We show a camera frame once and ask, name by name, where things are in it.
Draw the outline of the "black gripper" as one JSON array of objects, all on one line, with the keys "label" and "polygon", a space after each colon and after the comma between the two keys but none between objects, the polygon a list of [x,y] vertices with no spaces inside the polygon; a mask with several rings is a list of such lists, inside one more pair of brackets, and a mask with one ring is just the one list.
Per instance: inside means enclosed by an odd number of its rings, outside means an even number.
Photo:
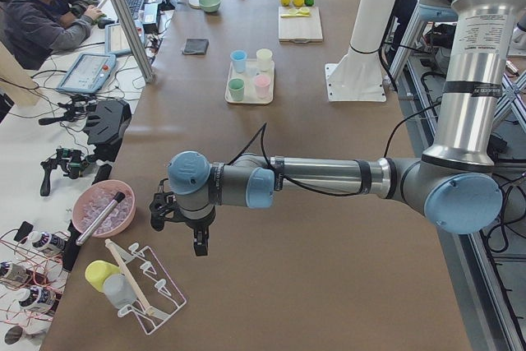
[{"label": "black gripper", "polygon": [[186,219],[184,223],[193,230],[193,247],[196,256],[207,256],[209,251],[210,225],[214,222],[216,210],[212,209],[208,214],[199,219]]}]

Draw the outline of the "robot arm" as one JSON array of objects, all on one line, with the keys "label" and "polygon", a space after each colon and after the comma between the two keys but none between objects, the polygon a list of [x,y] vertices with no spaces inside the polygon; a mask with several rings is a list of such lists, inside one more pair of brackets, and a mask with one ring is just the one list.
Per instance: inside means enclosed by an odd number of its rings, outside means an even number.
[{"label": "robot arm", "polygon": [[217,206],[267,208],[287,184],[329,196],[372,193],[403,202],[449,233],[469,234],[499,214],[503,196],[492,178],[487,145],[513,30],[525,0],[420,0],[451,10],[457,26],[434,141],[417,159],[332,160],[240,153],[210,163],[195,151],[168,165],[173,218],[194,231],[194,250],[208,252]]}]

